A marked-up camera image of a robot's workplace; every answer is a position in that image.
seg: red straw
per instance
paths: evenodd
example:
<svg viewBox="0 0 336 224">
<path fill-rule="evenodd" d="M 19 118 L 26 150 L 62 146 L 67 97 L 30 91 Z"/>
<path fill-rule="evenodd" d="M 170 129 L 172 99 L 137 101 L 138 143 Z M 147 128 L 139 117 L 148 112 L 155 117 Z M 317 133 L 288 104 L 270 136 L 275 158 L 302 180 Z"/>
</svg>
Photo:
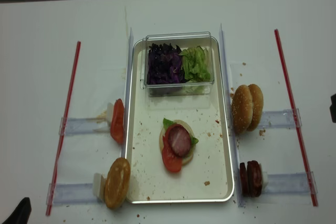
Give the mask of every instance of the red straw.
<svg viewBox="0 0 336 224">
<path fill-rule="evenodd" d="M 281 65 L 282 65 L 282 70 L 283 70 L 283 75 L 285 76 L 285 81 L 286 81 L 286 86 L 287 86 L 287 91 L 288 91 L 290 106 L 291 106 L 291 108 L 292 108 L 293 111 L 296 111 L 296 106 L 295 106 L 295 103 L 294 103 L 294 97 L 293 97 L 293 93 L 292 93 L 292 88 L 291 88 L 290 82 L 289 82 L 288 71 L 287 71 L 287 67 L 286 67 L 285 57 L 284 57 L 284 53 L 283 53 L 283 50 L 282 50 L 281 40 L 280 40 L 280 35 L 279 35 L 278 29 L 275 29 L 274 33 L 275 33 L 275 38 L 276 38 L 277 45 L 278 45 L 278 50 L 279 50 L 279 55 L 280 55 L 280 60 L 281 60 Z M 294 113 L 294 120 L 295 120 L 296 123 L 298 122 L 296 113 Z M 303 163 L 304 163 L 304 169 L 306 170 L 306 173 L 307 173 L 307 179 L 308 179 L 308 184 L 309 184 L 309 187 L 310 187 L 310 191 L 316 193 L 316 190 L 314 188 L 314 184 L 313 184 L 312 179 L 311 179 L 311 173 L 310 173 L 310 168 L 309 168 L 309 163 L 308 163 L 308 157 L 307 157 L 306 149 L 305 149 L 304 143 L 303 143 L 303 136 L 302 136 L 302 132 L 301 132 L 301 127 L 296 127 L 296 132 L 298 134 L 298 139 L 299 139 L 301 154 L 302 154 Z M 312 200 L 313 206 L 317 207 L 318 206 L 318 202 L 317 202 L 316 194 L 311 193 L 310 196 L 311 196 L 311 200 Z"/>
<path fill-rule="evenodd" d="M 67 123 L 66 118 L 68 117 L 71 94 L 72 94 L 72 89 L 74 87 L 73 83 L 75 82 L 75 75 L 76 75 L 77 63 L 78 63 L 78 58 L 79 58 L 79 50 L 80 50 L 80 41 L 77 42 L 75 59 L 73 61 L 74 63 L 73 63 L 73 67 L 72 67 L 72 74 L 71 74 L 70 85 L 69 85 L 69 90 L 68 90 L 67 103 L 65 105 L 65 111 L 64 111 L 64 115 L 63 115 L 63 118 L 65 119 L 65 121 L 63 122 L 64 126 Z M 63 145 L 64 129 L 65 129 L 65 127 L 62 127 L 61 134 L 59 136 L 58 148 L 57 148 L 57 153 L 56 153 L 56 160 L 55 160 L 55 165 L 54 165 L 54 173 L 53 173 L 53 179 L 52 179 L 52 186 L 51 186 L 52 190 L 51 190 L 51 194 L 50 194 L 49 201 L 48 201 L 46 216 L 50 216 L 50 213 L 51 213 L 51 207 L 52 207 L 53 198 L 54 198 L 53 185 L 56 183 L 56 179 L 57 179 L 57 163 L 58 163 L 58 158 L 59 158 L 59 155 L 61 153 L 61 149 L 62 149 L 62 145 Z"/>
</svg>

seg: sesame seed bun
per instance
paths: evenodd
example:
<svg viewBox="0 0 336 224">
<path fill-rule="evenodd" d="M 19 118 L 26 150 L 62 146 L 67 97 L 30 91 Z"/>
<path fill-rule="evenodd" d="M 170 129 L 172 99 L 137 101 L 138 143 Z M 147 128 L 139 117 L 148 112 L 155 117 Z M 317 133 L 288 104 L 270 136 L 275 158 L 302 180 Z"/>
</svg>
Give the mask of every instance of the sesame seed bun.
<svg viewBox="0 0 336 224">
<path fill-rule="evenodd" d="M 174 120 L 174 123 L 182 125 L 188 131 L 188 133 L 191 136 L 195 137 L 193 130 L 191 129 L 191 127 L 186 122 L 184 122 L 182 120 Z M 160 132 L 160 136 L 159 136 L 159 146 L 160 146 L 161 153 L 162 153 L 163 146 L 164 146 L 163 145 L 163 136 L 164 136 L 165 133 L 166 133 L 166 130 L 164 129 L 164 127 L 162 127 L 161 132 Z M 188 155 L 185 156 L 182 159 L 182 165 L 188 164 L 193 159 L 195 147 L 196 147 L 196 144 L 191 147 Z"/>
<path fill-rule="evenodd" d="M 253 131 L 257 128 L 262 116 L 262 109 L 264 107 L 264 96 L 260 87 L 255 84 L 249 85 L 248 89 L 250 90 L 250 93 L 252 95 L 253 117 L 250 126 L 247 128 L 247 131 Z"/>
<path fill-rule="evenodd" d="M 112 164 L 107 175 L 104 200 L 110 209 L 121 206 L 126 198 L 131 176 L 131 167 L 127 159 L 117 158 Z"/>
<path fill-rule="evenodd" d="M 239 86 L 232 100 L 232 117 L 236 134 L 245 132 L 252 122 L 252 101 L 249 88 L 246 85 Z"/>
</svg>

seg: sliced tomato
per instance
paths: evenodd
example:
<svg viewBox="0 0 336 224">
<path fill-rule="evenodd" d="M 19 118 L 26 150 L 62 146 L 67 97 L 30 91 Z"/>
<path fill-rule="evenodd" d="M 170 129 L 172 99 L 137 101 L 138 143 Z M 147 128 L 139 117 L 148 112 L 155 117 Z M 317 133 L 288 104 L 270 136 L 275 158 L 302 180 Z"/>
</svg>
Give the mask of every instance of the sliced tomato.
<svg viewBox="0 0 336 224">
<path fill-rule="evenodd" d="M 168 145 L 163 147 L 162 160 L 166 169 L 171 173 L 178 173 L 182 168 L 182 158 L 177 157 Z"/>
<path fill-rule="evenodd" d="M 118 143 L 122 144 L 124 139 L 124 104 L 121 99 L 117 99 L 113 107 L 113 117 L 110 128 L 112 138 Z"/>
<path fill-rule="evenodd" d="M 163 136 L 163 150 L 162 150 L 162 160 L 163 164 L 168 171 L 171 173 L 178 173 L 182 168 L 182 158 L 174 154 L 173 150 L 169 146 L 168 136 L 172 128 L 178 126 L 179 124 L 171 125 L 165 132 Z"/>
</svg>

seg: red cabbage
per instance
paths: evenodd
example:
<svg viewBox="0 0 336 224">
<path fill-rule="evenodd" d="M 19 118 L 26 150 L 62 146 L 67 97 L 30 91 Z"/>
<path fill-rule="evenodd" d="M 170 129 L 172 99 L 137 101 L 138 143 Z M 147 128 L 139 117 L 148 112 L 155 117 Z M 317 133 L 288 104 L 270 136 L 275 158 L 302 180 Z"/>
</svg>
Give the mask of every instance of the red cabbage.
<svg viewBox="0 0 336 224">
<path fill-rule="evenodd" d="M 147 84 L 183 83 L 181 49 L 171 44 L 152 44 L 148 53 Z"/>
</svg>

